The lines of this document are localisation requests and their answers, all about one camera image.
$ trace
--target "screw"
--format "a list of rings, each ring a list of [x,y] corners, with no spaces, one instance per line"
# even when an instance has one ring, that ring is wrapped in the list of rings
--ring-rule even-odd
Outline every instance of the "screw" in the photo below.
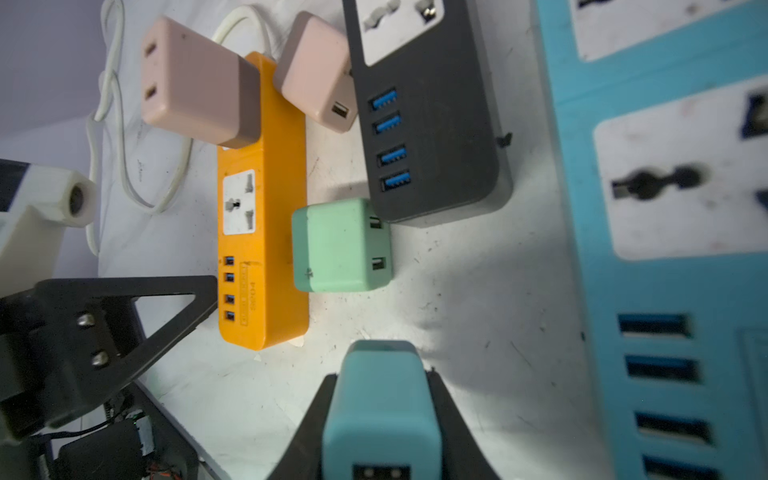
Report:
[[[90,313],[83,313],[78,317],[78,325],[83,328],[93,326],[96,325],[96,319]]]
[[[93,366],[105,366],[107,363],[109,363],[109,355],[104,350],[91,358],[91,365]]]

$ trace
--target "wire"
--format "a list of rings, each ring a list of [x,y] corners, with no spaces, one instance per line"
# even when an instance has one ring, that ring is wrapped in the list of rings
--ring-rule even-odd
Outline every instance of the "wire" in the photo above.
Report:
[[[269,58],[274,59],[272,56],[272,43],[270,42],[270,36],[267,31],[266,22],[264,17],[261,16],[257,8],[253,5],[241,5],[235,8],[229,13],[224,20],[221,21],[219,28],[216,29],[214,36],[211,40],[221,45],[227,35],[230,34],[232,29],[243,20],[251,20],[254,25],[259,25],[261,29],[262,42],[264,43],[263,54]]]
[[[99,423],[98,425],[92,426],[89,429],[81,430],[80,432],[53,432],[53,433],[44,433],[43,435],[39,435],[39,437],[44,439],[72,439],[74,437],[80,437],[83,435],[87,435],[88,433],[95,432],[96,430],[102,429],[107,425],[110,425],[112,423],[111,420],[107,420],[106,422]]]
[[[85,134],[88,137],[88,146],[91,151],[91,165],[88,172],[88,178],[97,183],[101,176],[101,156],[96,148],[96,142],[94,140],[94,126],[96,123],[100,123],[105,120],[107,113],[110,110],[112,103],[115,105],[115,117],[116,117],[116,130],[117,130],[117,157],[118,157],[118,169],[120,171],[120,182],[123,187],[123,191],[126,196],[133,201],[133,203],[143,210],[146,214],[157,215],[162,214],[167,208],[170,202],[176,196],[176,193],[181,186],[182,181],[187,173],[189,167],[190,156],[192,154],[192,139],[184,138],[181,145],[181,155],[171,178],[170,185],[166,190],[165,195],[155,204],[150,204],[134,189],[131,179],[128,176],[128,166],[125,160],[125,126],[123,115],[123,96],[120,90],[120,82],[118,80],[117,65],[120,57],[120,51],[123,45],[123,34],[125,24],[125,8],[122,0],[104,0],[101,5],[101,33],[104,36],[104,43],[107,43],[107,23],[109,20],[109,14],[112,11],[116,14],[116,25],[114,35],[112,36],[112,43],[108,44],[109,52],[107,54],[107,61],[104,66],[104,71],[99,75],[99,103],[96,110],[88,116],[88,120],[85,125]],[[270,42],[270,36],[267,31],[266,22],[263,17],[252,5],[241,5],[235,8],[227,15],[219,25],[214,33],[213,40],[221,45],[224,39],[230,34],[232,29],[243,20],[251,20],[252,23],[258,25],[261,29],[264,42],[264,54],[272,58],[272,44]],[[85,238],[88,241],[88,248],[91,252],[98,256],[99,245],[96,239],[96,231],[94,223],[90,223],[85,227]]]

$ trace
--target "white table surface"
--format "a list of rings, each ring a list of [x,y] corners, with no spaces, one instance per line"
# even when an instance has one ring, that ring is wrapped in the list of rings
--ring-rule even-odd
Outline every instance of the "white table surface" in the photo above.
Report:
[[[127,0],[120,66],[127,164],[137,191],[156,200],[180,138],[148,127],[139,108],[140,40],[158,15],[212,35],[235,0]],[[225,343],[217,314],[145,376],[152,393],[224,478],[264,478],[283,454],[323,377],[356,339],[407,339],[443,375],[465,421],[502,478],[610,478],[581,338],[581,306],[558,183],[528,0],[478,0],[516,191],[502,210],[429,229],[394,226],[395,278],[369,293],[310,295],[303,346],[254,352]],[[341,30],[341,0],[260,0],[276,55],[293,17],[315,13]],[[246,22],[225,43],[260,50]],[[306,123],[309,201],[367,196],[356,123],[335,134]],[[104,136],[101,276],[217,272],[216,151],[195,142],[189,175],[170,209],[141,213],[123,194]],[[179,299],[143,299],[147,334]]]

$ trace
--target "black bracket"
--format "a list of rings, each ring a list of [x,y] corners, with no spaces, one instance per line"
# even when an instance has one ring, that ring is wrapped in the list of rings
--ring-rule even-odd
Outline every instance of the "black bracket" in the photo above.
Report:
[[[217,308],[215,276],[46,280],[0,300],[0,443],[97,408]],[[145,338],[134,302],[195,295]]]

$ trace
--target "mint green usb charger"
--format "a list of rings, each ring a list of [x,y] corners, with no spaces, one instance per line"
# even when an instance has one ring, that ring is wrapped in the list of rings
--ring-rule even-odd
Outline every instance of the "mint green usb charger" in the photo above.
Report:
[[[365,292],[392,279],[389,224],[365,198],[293,213],[293,282],[303,292]]]

